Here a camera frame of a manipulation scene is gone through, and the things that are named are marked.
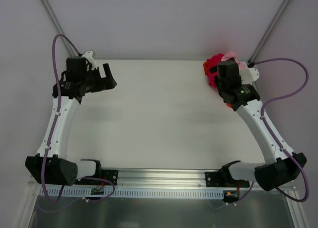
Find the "pink t-shirt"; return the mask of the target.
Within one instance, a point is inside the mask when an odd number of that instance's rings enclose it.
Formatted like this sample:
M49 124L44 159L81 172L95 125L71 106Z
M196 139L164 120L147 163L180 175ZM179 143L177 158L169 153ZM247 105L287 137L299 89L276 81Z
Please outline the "pink t-shirt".
M230 60L234 60L237 65L238 65L238 68L240 70L243 70L243 69L246 69L247 68L247 65L243 62L241 62L238 58L237 58L237 54L233 51L228 51L227 53L225 53L222 58L221 58L221 61L224 62L224 61L230 61Z

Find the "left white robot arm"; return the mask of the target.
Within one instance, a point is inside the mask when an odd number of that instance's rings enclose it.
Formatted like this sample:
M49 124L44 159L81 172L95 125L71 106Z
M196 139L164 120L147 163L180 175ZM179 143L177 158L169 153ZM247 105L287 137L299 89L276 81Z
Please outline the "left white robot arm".
M47 131L35 156L25 166L37 183L72 186L85 178L90 184L101 182L101 163L95 159L67 160L68 138L75 113L87 93L114 89L117 85L108 63L102 65L105 76L92 59L77 56L66 59L66 70L53 86L53 106Z

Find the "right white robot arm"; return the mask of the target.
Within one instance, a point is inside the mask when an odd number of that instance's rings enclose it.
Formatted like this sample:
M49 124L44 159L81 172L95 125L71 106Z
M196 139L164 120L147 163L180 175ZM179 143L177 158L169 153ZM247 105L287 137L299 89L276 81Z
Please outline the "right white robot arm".
M257 182L265 191L276 189L304 176L305 155L295 153L279 134L266 115L260 95L252 84L244 84L238 64L223 61L217 65L215 78L219 95L224 103L243 119L258 143L264 164L235 161L224 165L220 175L221 183L231 187L238 180Z

